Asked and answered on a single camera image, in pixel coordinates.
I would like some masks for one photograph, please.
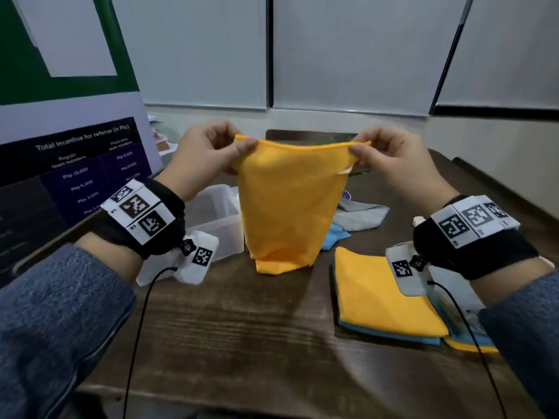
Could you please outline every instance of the sleeve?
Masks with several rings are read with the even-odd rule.
[[[559,272],[479,313],[480,323],[547,417],[559,417]]]
[[[135,304],[120,276],[73,245],[0,290],[2,418],[57,417]]]

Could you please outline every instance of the yellow cloth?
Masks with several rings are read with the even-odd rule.
[[[427,296],[398,289],[388,260],[336,248],[335,274],[340,319],[377,331],[439,338],[448,329]]]
[[[444,342],[446,342],[449,346],[451,346],[455,350],[462,350],[462,351],[475,351],[477,352],[477,348],[475,345],[466,344],[465,342],[455,341],[452,340],[450,337],[445,337]],[[498,353],[495,347],[491,347],[490,345],[480,345],[480,349],[482,353]]]
[[[357,160],[349,152],[353,144],[259,141],[234,165],[245,241],[259,273],[277,275],[315,262],[346,186],[346,170]]]

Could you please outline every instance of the plastic storage bin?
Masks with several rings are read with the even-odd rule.
[[[213,261],[244,251],[243,222],[237,197],[228,185],[212,185],[185,204],[186,234],[202,231],[219,238]]]

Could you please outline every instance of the poster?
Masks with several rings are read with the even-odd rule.
[[[111,0],[0,10],[1,288],[15,262],[162,164]]]

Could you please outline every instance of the black cable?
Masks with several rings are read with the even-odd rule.
[[[134,360],[136,360],[136,350],[138,348],[138,341],[140,341],[141,326],[144,323],[145,309],[148,306],[149,294],[151,292],[151,289],[153,288],[153,284],[155,284],[155,282],[157,281],[157,278],[160,277],[163,272],[166,272],[168,270],[172,270],[173,272],[176,272],[177,268],[176,267],[166,267],[165,269],[160,270],[159,273],[155,276],[155,278],[153,278],[153,280],[151,281],[151,284],[149,285],[149,288],[148,288],[148,292],[145,295],[144,307],[141,310],[140,324],[138,325],[138,332],[136,334],[136,342],[134,343],[134,351],[132,351],[132,360],[130,361],[130,371],[128,373],[128,382],[126,382],[126,392],[124,393],[124,408],[122,409],[122,419],[126,419],[126,406],[128,405],[128,392],[130,390],[130,380],[132,380],[132,371],[134,370]]]
[[[497,396],[497,400],[499,401],[499,406],[501,407],[501,412],[503,413],[503,417],[505,419],[507,419],[507,411],[505,410],[505,405],[503,404],[503,401],[501,400],[501,394],[499,394],[499,390],[497,389],[497,385],[495,384],[495,381],[493,380],[493,375],[491,374],[491,371],[489,370],[489,366],[487,365],[487,361],[485,360],[485,356],[484,356],[483,352],[481,351],[480,345],[477,343],[476,337],[474,336],[472,328],[470,328],[470,325],[468,324],[468,321],[466,320],[466,317],[464,316],[464,313],[462,313],[462,310],[458,306],[458,303],[456,302],[456,300],[454,299],[454,297],[452,296],[451,292],[448,289],[444,288],[444,286],[442,286],[441,284],[439,284],[438,282],[435,282],[433,280],[427,281],[427,284],[436,285],[437,287],[441,287],[444,290],[444,292],[446,292],[446,294],[448,294],[448,296],[451,298],[452,302],[454,303],[454,305],[458,309],[458,313],[460,313],[460,317],[464,321],[464,324],[466,325],[466,328],[468,328],[468,332],[470,333],[470,336],[472,337],[473,343],[476,345],[477,352],[480,354],[481,362],[485,366],[485,370],[487,371],[487,374],[489,376],[489,380],[491,381],[491,386],[493,387],[493,390],[495,391],[495,395]]]

